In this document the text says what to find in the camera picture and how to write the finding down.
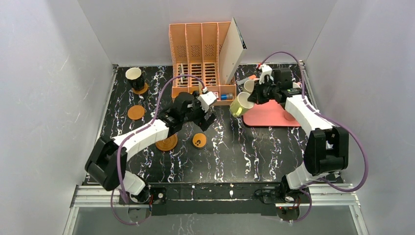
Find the black mug white inside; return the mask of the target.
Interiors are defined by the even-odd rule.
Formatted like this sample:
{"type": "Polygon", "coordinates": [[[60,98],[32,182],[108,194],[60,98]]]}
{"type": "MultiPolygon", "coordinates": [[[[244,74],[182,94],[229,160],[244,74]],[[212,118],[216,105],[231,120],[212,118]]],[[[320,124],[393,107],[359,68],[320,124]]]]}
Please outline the black mug white inside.
{"type": "Polygon", "coordinates": [[[133,67],[128,69],[125,72],[125,77],[134,90],[140,91],[144,88],[145,80],[142,76],[142,70],[140,68],[133,67]]]}

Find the yellow mug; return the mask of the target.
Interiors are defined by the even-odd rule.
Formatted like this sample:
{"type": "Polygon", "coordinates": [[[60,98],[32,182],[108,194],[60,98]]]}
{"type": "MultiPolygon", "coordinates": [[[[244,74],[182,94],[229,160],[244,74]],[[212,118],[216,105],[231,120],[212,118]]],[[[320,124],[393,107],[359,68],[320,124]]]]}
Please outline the yellow mug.
{"type": "Polygon", "coordinates": [[[233,117],[240,117],[244,115],[248,110],[254,107],[254,103],[248,101],[250,95],[250,93],[241,92],[236,96],[236,98],[230,105],[230,113],[233,117]]]}

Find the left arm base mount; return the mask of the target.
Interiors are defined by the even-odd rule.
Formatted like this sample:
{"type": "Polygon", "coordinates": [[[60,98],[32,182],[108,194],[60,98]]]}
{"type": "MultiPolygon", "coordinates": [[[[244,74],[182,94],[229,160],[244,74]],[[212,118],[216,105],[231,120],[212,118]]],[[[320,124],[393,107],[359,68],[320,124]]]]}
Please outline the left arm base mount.
{"type": "Polygon", "coordinates": [[[127,191],[125,194],[122,194],[121,190],[118,190],[120,193],[119,204],[127,206],[139,206],[138,208],[132,208],[132,212],[143,209],[145,210],[144,218],[138,220],[136,217],[129,216],[131,222],[122,223],[126,225],[139,225],[146,221],[152,215],[152,210],[154,205],[164,205],[166,203],[167,189],[164,187],[157,186],[144,186],[144,188],[137,194],[132,194],[127,191]]]}

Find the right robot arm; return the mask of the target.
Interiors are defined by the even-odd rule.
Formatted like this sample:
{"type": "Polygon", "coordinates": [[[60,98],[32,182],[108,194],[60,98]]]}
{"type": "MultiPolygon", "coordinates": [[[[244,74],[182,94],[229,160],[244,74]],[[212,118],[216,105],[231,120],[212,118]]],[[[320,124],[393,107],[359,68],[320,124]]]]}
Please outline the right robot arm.
{"type": "Polygon", "coordinates": [[[321,177],[347,168],[348,131],[318,115],[302,88],[291,80],[288,68],[261,65],[259,70],[260,78],[254,81],[248,101],[258,105],[276,101],[295,118],[307,136],[303,162],[282,178],[279,194],[293,196],[321,177]]]}

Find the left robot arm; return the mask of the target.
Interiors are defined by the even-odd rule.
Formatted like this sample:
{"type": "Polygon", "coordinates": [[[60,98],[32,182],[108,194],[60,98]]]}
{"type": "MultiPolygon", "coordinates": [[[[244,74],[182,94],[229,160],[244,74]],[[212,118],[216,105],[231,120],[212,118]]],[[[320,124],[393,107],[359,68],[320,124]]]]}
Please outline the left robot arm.
{"type": "Polygon", "coordinates": [[[173,103],[149,123],[121,136],[100,137],[86,161],[85,171],[106,191],[118,189],[130,195],[140,195],[147,184],[126,170],[129,159],[150,145],[173,136],[185,123],[193,122],[202,131],[207,130],[216,116],[205,116],[216,101],[216,95],[209,91],[179,93],[173,103]]]}

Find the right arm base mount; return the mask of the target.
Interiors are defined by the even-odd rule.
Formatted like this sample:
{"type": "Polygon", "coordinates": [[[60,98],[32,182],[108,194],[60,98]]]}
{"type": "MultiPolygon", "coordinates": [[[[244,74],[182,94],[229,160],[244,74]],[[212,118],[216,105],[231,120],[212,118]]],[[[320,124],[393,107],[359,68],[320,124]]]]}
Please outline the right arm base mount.
{"type": "Polygon", "coordinates": [[[256,189],[253,199],[265,205],[274,205],[280,221],[293,224],[304,220],[311,212],[312,197],[305,188],[289,189],[283,185],[256,189]]]}

